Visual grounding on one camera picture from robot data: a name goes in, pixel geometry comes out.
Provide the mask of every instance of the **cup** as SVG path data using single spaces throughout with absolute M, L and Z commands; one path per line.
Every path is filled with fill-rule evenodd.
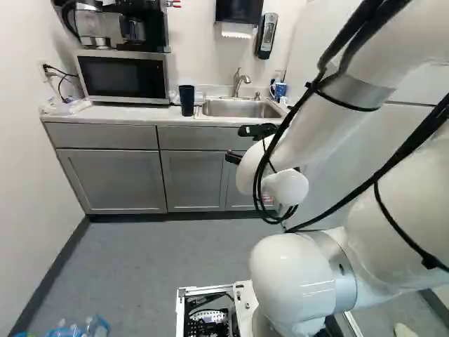
M 191 117 L 194 115 L 195 87 L 180 86 L 179 89 L 182 116 Z
M 287 96 L 287 84 L 281 82 L 276 83 L 276 93 L 274 95 L 276 102 L 279 103 L 281 97 Z

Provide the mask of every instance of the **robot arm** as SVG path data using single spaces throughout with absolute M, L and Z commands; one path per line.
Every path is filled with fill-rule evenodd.
M 381 1 L 364 1 L 364 3 Z M 385 3 L 407 3 L 407 1 L 385 1 Z M 270 161 L 279 172 L 300 167 L 308 180 L 313 180 L 313 167 L 323 161 L 337 149 L 351 133 L 372 113 L 354 111 L 350 107 L 371 110 L 380 107 L 396 90 L 401 80 L 423 63 L 439 59 L 449 59 L 449 48 L 444 43 L 447 32 L 445 13 L 448 4 L 439 0 L 413 0 L 397 13 L 382 29 L 364 45 L 352 47 L 357 52 L 350 63 L 344 66 L 342 73 L 321 92 L 327 97 L 346 103 L 345 106 L 319 95 L 313 95 L 300 107 L 300 111 L 291 121 L 270 156 Z M 341 52 L 327 64 L 327 73 L 335 73 L 339 59 L 344 60 Z M 268 146 L 273 136 L 265 139 Z M 264 155 L 262 142 L 255 144 L 244 156 L 237 171 L 237 187 L 244 194 L 253 193 L 255 172 Z M 265 176 L 272 173 L 265 170 Z M 292 193 L 274 187 L 274 197 L 281 204 L 292 206 L 298 204 L 307 195 L 308 185 L 298 178 L 297 184 L 289 185 Z M 298 198 L 295 191 L 302 190 L 303 197 Z M 283 195 L 293 195 L 292 201 Z
M 362 5 L 375 2 L 364 1 Z M 320 87 L 321 95 L 313 94 L 300 106 L 269 156 L 278 173 L 265 170 L 264 186 L 274 191 L 275 197 L 281 196 L 278 201 L 283 198 L 282 204 L 292 206 L 300 201 L 293 197 L 298 190 L 305 197 L 304 177 L 313 178 L 314 164 L 325 159 L 375 113 L 369 111 L 382 105 L 409 71 L 430 60 L 449 59 L 449 48 L 444 43 L 449 31 L 445 18 L 449 2 L 381 3 L 377 1 L 376 13 L 382 15 L 383 5 L 404 6 L 368 34 L 367 41 L 357 41 L 356 35 L 347 44 L 348 49 L 354 43 L 350 62 L 345 58 L 346 51 L 337 56 L 337 76 Z M 372 20 L 382 22 L 381 17 Z M 324 78 L 335 73 L 336 68 L 327 64 Z M 392 157 L 391 166 L 373 179 L 374 187 L 371 183 L 359 193 L 342 227 L 276 235 L 254 248 L 250 270 L 260 304 L 258 312 L 282 336 L 313 336 L 327 315 L 449 283 L 445 240 L 449 236 L 445 225 L 449 218 L 449 127 L 408 156 L 420 146 L 419 137 L 424 142 L 444 123 L 448 104 L 446 96 L 396 153 L 407 158 Z M 276 135 L 266 138 L 265 143 L 273 139 Z M 259 142 L 243 157 L 237 172 L 241 192 L 253 192 L 254 177 L 264 156 L 264 145 Z M 302 172 L 291 173 L 295 167 Z M 289 193 L 280 190 L 286 186 Z M 423 255 L 400 235 L 392 221 L 400 224 L 406 237 L 440 265 L 426 265 L 425 257 L 423 263 Z

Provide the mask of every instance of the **sink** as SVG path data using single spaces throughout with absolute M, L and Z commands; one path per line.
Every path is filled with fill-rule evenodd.
M 280 119 L 279 114 L 268 101 L 221 99 L 207 100 L 203 106 L 207 117 Z

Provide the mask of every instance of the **drawer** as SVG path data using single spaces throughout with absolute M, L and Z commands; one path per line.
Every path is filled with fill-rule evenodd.
M 251 137 L 239 137 L 237 131 L 237 128 L 158 127 L 161 150 L 246 151 L 255 142 Z
M 45 123 L 55 147 L 158 150 L 155 126 Z

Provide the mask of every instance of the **floor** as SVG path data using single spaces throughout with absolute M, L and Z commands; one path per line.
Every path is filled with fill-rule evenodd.
M 82 323 L 99 313 L 110 337 L 174 337 L 176 288 L 248 279 L 251 249 L 280 230 L 256 219 L 94 223 L 29 331 L 45 336 L 62 318 Z M 449 336 L 415 294 L 354 316 L 365 337 L 393 336 L 396 322 L 421 336 Z

